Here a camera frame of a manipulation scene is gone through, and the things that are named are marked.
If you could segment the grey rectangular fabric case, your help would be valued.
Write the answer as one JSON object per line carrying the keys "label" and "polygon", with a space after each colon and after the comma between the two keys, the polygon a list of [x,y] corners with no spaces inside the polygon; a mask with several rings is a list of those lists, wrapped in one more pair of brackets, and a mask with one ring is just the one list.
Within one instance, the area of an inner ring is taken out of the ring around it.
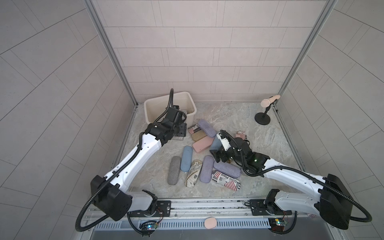
{"label": "grey rectangular fabric case", "polygon": [[182,123],[181,125],[179,125],[178,130],[179,130],[178,132],[175,131],[175,135],[173,137],[173,140],[183,141],[187,135],[187,124]]}

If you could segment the blue oval case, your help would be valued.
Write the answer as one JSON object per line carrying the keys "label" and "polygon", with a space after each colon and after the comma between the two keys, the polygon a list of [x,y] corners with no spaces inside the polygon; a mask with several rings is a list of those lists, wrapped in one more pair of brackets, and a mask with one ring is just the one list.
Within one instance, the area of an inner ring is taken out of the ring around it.
{"label": "blue oval case", "polygon": [[181,159],[181,166],[180,169],[182,172],[189,172],[192,165],[192,158],[193,158],[193,148],[191,146],[185,146],[183,149],[182,159]]}

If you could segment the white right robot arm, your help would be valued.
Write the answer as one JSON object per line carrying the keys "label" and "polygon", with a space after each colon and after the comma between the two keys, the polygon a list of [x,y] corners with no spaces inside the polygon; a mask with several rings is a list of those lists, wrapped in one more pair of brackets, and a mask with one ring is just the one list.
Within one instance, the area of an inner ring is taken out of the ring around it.
{"label": "white right robot arm", "polygon": [[282,182],[300,193],[292,194],[273,189],[264,201],[270,214],[297,211],[320,216],[333,227],[346,230],[350,221],[369,223],[371,214],[348,192],[335,175],[326,177],[308,174],[286,166],[267,155],[251,150],[249,141],[234,138],[221,130],[215,137],[221,142],[211,150],[217,163],[234,161],[249,177],[263,177]]}

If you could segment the dark grey oval case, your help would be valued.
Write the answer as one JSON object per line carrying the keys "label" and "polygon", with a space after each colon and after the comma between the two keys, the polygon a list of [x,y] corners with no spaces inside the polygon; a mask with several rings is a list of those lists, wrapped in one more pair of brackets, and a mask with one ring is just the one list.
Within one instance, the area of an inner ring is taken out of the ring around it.
{"label": "dark grey oval case", "polygon": [[182,159],[179,156],[174,156],[171,159],[167,178],[167,183],[171,186],[174,186],[178,183],[181,161]]}

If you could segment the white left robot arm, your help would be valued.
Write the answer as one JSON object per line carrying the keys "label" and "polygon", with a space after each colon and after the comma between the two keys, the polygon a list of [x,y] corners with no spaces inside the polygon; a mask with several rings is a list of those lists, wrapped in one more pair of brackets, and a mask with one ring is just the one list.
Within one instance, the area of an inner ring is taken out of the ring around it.
{"label": "white left robot arm", "polygon": [[[157,196],[149,191],[129,192],[129,187],[151,156],[186,128],[187,115],[179,106],[170,105],[162,113],[162,120],[150,123],[139,134],[137,146],[105,176],[95,176],[91,181],[90,199],[81,209],[76,222],[77,232],[84,232],[111,218],[119,221],[127,213],[143,211],[152,215],[157,210]],[[90,205],[96,206],[105,215],[95,222],[82,226],[82,218]]]}

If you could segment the cream patterned glasses case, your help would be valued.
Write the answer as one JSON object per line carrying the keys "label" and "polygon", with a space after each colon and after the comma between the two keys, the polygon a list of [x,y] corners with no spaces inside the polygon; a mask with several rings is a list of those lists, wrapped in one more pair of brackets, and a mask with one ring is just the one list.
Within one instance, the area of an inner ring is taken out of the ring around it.
{"label": "cream patterned glasses case", "polygon": [[193,188],[196,185],[196,182],[199,178],[201,169],[203,166],[203,162],[200,160],[194,160],[192,162],[190,171],[186,178],[186,187],[187,188]]}

